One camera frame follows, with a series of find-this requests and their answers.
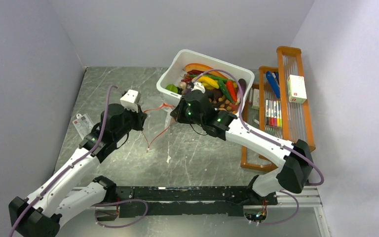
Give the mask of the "clear zip top bag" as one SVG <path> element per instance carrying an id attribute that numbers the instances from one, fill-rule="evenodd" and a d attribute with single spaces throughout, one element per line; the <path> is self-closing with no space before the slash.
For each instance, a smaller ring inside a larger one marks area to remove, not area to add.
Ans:
<path id="1" fill-rule="evenodd" d="M 160 96 L 150 96 L 143 101 L 142 110 L 147 118 L 142 133 L 147 153 L 161 150 L 165 146 L 169 129 L 174 122 L 170 116 L 174 109 L 174 105 L 166 103 Z"/>

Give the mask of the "green toy chili pepper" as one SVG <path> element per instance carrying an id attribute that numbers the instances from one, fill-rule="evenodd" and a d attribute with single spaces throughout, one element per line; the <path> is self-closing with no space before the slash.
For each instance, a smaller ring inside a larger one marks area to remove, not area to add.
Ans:
<path id="1" fill-rule="evenodd" d="M 223 93 L 223 95 L 226 97 L 226 99 L 229 100 L 230 103 L 233 104 L 234 100 L 233 100 L 232 96 L 230 95 L 230 92 L 227 89 L 226 84 L 222 80 L 218 80 L 218 86 L 219 86 L 219 89 L 221 90 L 221 92 Z"/>

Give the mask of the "orange toy carrot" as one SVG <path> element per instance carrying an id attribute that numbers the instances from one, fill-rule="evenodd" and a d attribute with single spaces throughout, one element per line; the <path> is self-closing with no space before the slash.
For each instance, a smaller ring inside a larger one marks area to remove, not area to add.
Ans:
<path id="1" fill-rule="evenodd" d="M 236 91 L 235 91 L 235 87 L 234 87 L 234 85 L 233 85 L 233 82 L 230 81 L 230 80 L 228 80 L 228 81 L 226 82 L 226 87 L 227 87 L 227 89 L 228 89 L 229 95 L 230 95 L 231 98 L 232 98 L 232 103 L 233 103 L 233 104 L 236 104 L 236 102 L 237 102 L 237 95 L 236 95 Z"/>

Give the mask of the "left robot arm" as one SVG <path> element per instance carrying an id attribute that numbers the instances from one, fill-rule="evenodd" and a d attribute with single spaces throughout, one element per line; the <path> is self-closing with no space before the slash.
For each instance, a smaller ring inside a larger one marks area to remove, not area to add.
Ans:
<path id="1" fill-rule="evenodd" d="M 98 176 L 83 191 L 68 193 L 98 167 L 130 131 L 142 131 L 147 114 L 138 104 L 109 104 L 101 121 L 80 142 L 71 158 L 40 188 L 26 198 L 15 197 L 9 204 L 12 229 L 24 237 L 54 237 L 70 219 L 88 207 L 118 200 L 116 183 Z"/>

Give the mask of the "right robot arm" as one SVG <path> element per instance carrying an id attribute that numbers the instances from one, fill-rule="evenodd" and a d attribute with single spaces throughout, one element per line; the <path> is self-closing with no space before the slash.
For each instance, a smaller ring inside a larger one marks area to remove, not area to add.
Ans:
<path id="1" fill-rule="evenodd" d="M 197 124 L 207 135 L 240 144 L 276 165 L 275 170 L 258 176 L 247 190 L 251 204 L 259 204 L 266 195 L 280 190 L 300 194 L 315 168 L 306 141 L 293 143 L 254 128 L 238 115 L 215 109 L 200 90 L 182 96 L 170 115 L 178 123 Z"/>

